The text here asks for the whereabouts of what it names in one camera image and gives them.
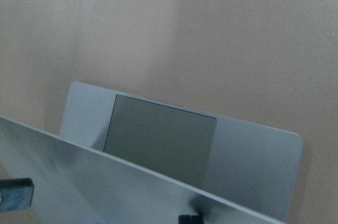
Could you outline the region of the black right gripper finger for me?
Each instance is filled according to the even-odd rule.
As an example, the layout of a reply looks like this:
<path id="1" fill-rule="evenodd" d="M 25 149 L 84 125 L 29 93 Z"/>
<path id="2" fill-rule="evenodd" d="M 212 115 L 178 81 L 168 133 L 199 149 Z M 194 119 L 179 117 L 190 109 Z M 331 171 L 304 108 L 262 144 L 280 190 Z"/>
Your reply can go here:
<path id="1" fill-rule="evenodd" d="M 34 183 L 30 178 L 1 180 L 1 210 L 23 210 L 32 204 Z"/>

